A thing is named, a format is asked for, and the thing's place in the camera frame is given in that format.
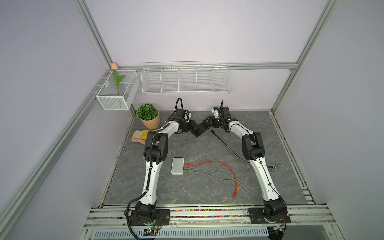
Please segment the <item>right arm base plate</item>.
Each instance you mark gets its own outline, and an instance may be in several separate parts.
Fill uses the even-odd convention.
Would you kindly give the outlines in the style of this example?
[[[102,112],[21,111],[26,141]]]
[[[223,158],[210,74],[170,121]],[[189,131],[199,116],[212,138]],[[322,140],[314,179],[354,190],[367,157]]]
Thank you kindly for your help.
[[[292,222],[287,209],[274,211],[264,207],[249,208],[247,216],[252,224],[288,224]]]

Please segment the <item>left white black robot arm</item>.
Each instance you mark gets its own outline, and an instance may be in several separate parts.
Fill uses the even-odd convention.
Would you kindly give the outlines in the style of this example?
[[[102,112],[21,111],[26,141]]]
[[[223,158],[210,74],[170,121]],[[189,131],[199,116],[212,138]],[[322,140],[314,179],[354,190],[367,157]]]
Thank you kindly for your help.
[[[190,132],[196,127],[197,123],[194,120],[170,120],[159,129],[149,131],[144,148],[146,161],[144,186],[142,194],[128,203],[128,207],[136,203],[131,215],[127,217],[128,223],[137,226],[149,225],[156,221],[157,186],[163,162],[168,155],[169,138],[174,134]]]

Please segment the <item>white network switch box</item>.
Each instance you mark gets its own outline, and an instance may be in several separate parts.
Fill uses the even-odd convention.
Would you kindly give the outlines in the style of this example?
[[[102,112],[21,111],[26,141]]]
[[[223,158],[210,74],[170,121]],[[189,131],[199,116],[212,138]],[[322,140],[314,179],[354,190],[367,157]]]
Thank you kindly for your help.
[[[181,176],[184,173],[184,158],[173,158],[171,174],[174,176]]]

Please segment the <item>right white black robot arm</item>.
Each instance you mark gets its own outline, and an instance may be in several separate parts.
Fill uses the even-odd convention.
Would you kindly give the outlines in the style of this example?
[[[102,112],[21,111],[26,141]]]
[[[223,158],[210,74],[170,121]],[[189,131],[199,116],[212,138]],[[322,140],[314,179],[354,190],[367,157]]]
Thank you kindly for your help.
[[[210,116],[203,120],[203,124],[206,129],[222,128],[226,133],[233,133],[242,140],[244,159],[252,166],[262,190],[265,219],[270,223],[278,220],[286,221],[288,219],[287,205],[269,173],[261,133],[249,130],[235,119],[220,120]]]

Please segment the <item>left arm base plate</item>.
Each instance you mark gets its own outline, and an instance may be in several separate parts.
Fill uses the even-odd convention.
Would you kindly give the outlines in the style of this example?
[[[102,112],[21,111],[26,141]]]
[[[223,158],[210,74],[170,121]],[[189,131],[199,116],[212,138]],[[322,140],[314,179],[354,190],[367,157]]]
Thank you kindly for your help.
[[[171,219],[170,209],[156,209],[149,213],[133,210],[128,217],[130,226],[168,226]]]

